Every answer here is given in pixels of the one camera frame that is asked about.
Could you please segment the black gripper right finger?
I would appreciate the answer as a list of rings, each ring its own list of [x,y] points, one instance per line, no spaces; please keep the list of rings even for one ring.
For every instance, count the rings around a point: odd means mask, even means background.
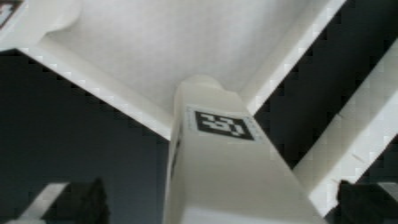
[[[398,224],[398,183],[352,184],[338,189],[334,224]]]

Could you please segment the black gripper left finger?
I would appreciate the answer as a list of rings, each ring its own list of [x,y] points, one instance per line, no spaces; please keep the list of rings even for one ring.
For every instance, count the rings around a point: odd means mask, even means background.
[[[93,182],[50,183],[14,224],[110,224],[101,179],[96,178]]]

